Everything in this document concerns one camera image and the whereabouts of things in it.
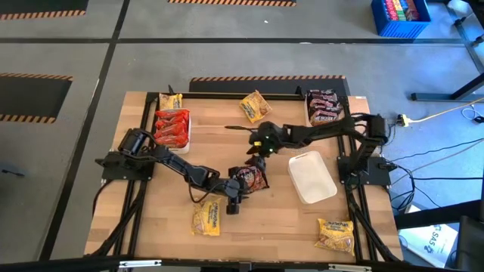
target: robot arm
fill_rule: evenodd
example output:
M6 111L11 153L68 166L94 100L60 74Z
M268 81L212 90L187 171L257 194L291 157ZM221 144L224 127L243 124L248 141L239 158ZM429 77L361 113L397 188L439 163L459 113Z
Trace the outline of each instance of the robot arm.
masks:
M366 127L362 134L355 130L357 125ZM347 116L339 121L315 127L302 125L283 125L282 128L272 122L263 122L258 128L250 128L249 143L252 147L247 154L259 154L262 157L269 157L277 153L281 148L302 148L307 147L313 141L347 135L361 143L360 148L352 153L349 158L350 172L365 171L368 166L368 159L375 148L385 144L388 139L385 132L385 119L379 115L359 114Z
M149 163L161 163L182 175L191 188L227 196L227 213L238 213L237 204L247 189L245 181L220 178L220 172L206 166L192 165L163 145L156 144L152 149L144 147L148 138L153 139L153 136L147 131L130 128L119 144L118 151L109 152L104 159L96 159L96 163L118 172L138 172Z

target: white cable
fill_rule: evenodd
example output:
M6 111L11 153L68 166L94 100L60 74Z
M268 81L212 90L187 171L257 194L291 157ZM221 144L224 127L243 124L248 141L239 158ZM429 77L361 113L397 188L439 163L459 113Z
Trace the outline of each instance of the white cable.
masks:
M468 120L474 120L476 117L479 117L479 116L482 116L482 114L480 112L478 112L475 108L475 106L472 104L470 105L470 107L472 107L472 109L469 109L469 108L465 108L465 109L462 109L461 111L461 114L462 116L465 118L465 119L468 119ZM466 111L471 111L474 113L474 117L469 117L465 114Z
M484 139L482 139L481 141L476 142L476 143L475 143L475 144L473 144L473 145L470 145L469 147L464 148L464 149L463 149L463 150L461 150L461 151L458 151L458 152L453 153L453 154L451 154L451 155L445 156L445 157L443 157L443 158L441 158L441 159L437 159L437 160L435 160L435 161L433 161L433 162L429 162L429 163L427 163L426 165L419 166L419 167L415 168L414 170L411 170L411 171L410 171L410 173L412 173L412 174L413 174L413 173L414 173L414 172L416 172L417 170L420 170L420 169L422 169L422 168L424 168L424 167L427 167L427 166L432 165L432 164L437 163L437 162L441 162L441 161L443 161L444 159L448 159L448 158L451 158L451 157L453 157L453 156L456 156L456 155L458 155L458 154L460 154L460 153L463 153L464 151L467 151L467 150L469 150L470 148L475 147L477 144L480 144L480 143L482 143L483 141L484 141ZM396 184L397 182L399 182L401 179L403 179L404 177L406 177L406 176L408 176L408 175L409 175L409 173L407 173L406 175L401 176L401 177L400 177L398 180L396 180L396 181L395 181L395 182L394 182L392 185Z
M443 112L441 112L441 113L436 113L436 114L433 114L433 115L431 115L431 116L428 116L428 117L425 117L425 118L422 118L422 119L419 119L419 120L412 120L412 119L408 118L408 123L427 121L428 119L432 119L433 117L441 116L441 115L442 115L442 114L444 114L444 113L448 113L448 112L451 112L452 110L460 109L460 108L462 108L462 107L467 107L467 106L472 105L472 104L474 104L474 103L476 103L476 102L479 102L479 101L481 101L481 100L484 100L484 97L483 97L483 98L480 98L480 99L478 99L478 100L474 100L474 101L472 101L472 102L469 102L469 103L467 103L467 104L465 104L465 105L462 105L462 106L459 106L459 107L455 107L455 108L451 108L451 109L449 109L449 110L444 110L444 111L443 111Z

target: floor mat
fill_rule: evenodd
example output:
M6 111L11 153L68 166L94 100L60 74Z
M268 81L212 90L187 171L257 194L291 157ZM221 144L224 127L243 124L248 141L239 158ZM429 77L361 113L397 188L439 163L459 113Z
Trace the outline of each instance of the floor mat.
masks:
M55 122L72 80L72 76L0 73L0 121Z
M339 96L349 95L345 76L223 76L199 77L190 81L190 92L295 94L302 90L333 89Z
M84 15L88 0L1 0L0 20Z
M271 7L294 7L296 0L168 0L168 3L206 4L206 5L258 5Z

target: red candy bar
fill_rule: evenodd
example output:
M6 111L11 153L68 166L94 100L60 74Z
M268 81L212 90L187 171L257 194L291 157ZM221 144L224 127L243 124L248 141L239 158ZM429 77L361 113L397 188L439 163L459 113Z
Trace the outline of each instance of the red candy bar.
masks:
M154 137L160 138L162 136L179 135L181 133L187 134L187 125L184 123L176 123L166 128L159 129Z
M181 133L180 135L168 135L157 138L157 144L162 144L171 148L183 148L188 144L188 135Z
M186 123L185 119L183 118L183 116L176 116L176 117L173 117L171 119L160 119L160 121L157 121L155 126L157 127L157 129L161 129L161 128L165 128L167 126L174 125L174 124L177 124L177 123L181 123L181 124L184 124L185 126L187 126L187 123Z
M177 116L182 116L183 119L188 122L188 110L158 110L156 115L162 119L171 119Z

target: yellow plug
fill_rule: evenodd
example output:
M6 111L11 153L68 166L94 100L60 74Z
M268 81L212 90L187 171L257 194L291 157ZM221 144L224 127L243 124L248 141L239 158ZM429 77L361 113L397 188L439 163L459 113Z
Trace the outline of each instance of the yellow plug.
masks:
M408 127L410 124L410 118L408 118L405 114L399 114L396 118L396 124L402 127Z

